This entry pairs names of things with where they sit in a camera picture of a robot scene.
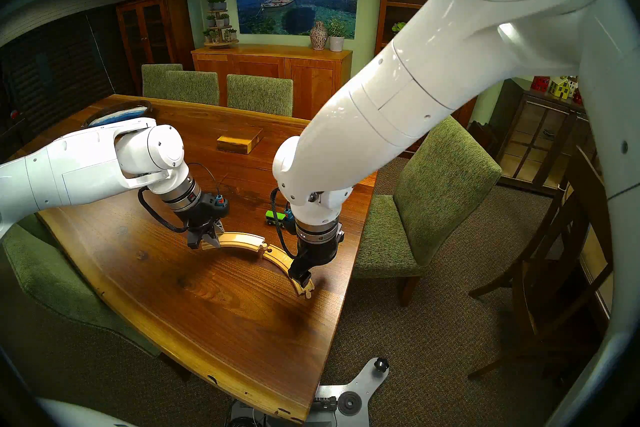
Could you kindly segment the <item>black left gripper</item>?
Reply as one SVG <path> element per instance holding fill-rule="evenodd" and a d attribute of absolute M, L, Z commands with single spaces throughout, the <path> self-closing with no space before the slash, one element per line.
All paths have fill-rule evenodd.
<path fill-rule="evenodd" d="M 208 236 L 211 246 L 220 248 L 219 236 L 224 233 L 222 219 L 229 210 L 229 202 L 222 195 L 199 195 L 188 207 L 176 210 L 176 215 L 187 225 L 188 247 L 199 249 L 202 238 Z"/>

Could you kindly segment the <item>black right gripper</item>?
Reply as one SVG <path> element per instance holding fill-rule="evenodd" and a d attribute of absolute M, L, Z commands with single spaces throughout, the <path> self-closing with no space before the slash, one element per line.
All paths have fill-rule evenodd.
<path fill-rule="evenodd" d="M 333 230 L 323 233 L 322 236 L 315 236 L 298 230 L 296 235 L 297 253 L 288 269 L 288 277 L 299 287 L 303 287 L 311 280 L 311 268 L 328 264 L 335 258 L 338 244 L 344 240 L 344 232 Z M 318 241 L 320 237 L 323 237 L 323 240 L 318 243 L 309 242 L 311 238 Z"/>

